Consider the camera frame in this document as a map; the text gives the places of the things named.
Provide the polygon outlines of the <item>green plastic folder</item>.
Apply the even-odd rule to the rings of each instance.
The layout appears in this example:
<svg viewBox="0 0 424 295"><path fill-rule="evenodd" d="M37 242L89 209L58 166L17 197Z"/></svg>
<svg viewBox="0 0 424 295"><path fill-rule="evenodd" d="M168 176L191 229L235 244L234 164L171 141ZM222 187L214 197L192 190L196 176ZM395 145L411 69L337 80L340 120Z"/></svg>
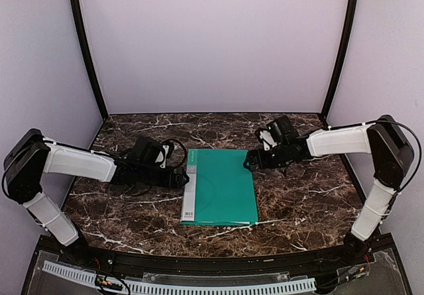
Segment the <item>green plastic folder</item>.
<svg viewBox="0 0 424 295"><path fill-rule="evenodd" d="M180 223L243 226L258 222L252 172L243 166L246 150L190 149L189 182L184 188Z"/></svg>

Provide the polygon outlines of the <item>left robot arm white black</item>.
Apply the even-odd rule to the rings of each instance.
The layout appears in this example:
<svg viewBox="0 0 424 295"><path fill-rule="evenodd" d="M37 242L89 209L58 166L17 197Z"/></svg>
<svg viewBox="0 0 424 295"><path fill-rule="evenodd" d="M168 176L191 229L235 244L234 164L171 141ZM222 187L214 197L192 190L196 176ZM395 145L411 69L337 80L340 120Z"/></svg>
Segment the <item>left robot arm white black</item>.
<svg viewBox="0 0 424 295"><path fill-rule="evenodd" d="M180 144L175 139L159 142L139 137L133 147L112 154L67 145L29 129L4 159L1 186L4 195L23 206L59 244L67 248L85 245L83 233L44 189L47 177L181 189L189 182L184 164L167 162Z"/></svg>

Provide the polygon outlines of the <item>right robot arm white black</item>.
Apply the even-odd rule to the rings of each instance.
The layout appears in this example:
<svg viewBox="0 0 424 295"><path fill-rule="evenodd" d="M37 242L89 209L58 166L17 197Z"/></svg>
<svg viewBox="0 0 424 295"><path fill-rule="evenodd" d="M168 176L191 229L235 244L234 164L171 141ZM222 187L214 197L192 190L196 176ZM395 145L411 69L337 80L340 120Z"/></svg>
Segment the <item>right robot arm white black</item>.
<svg viewBox="0 0 424 295"><path fill-rule="evenodd" d="M423 156L406 137L416 134L391 115L363 123L326 126L301 135L283 115L256 131L262 146L247 152L243 166L251 172L285 168L312 158L338 154L367 154L373 182L364 205L350 229L350 237L365 242L390 214L396 198L409 185Z"/></svg>

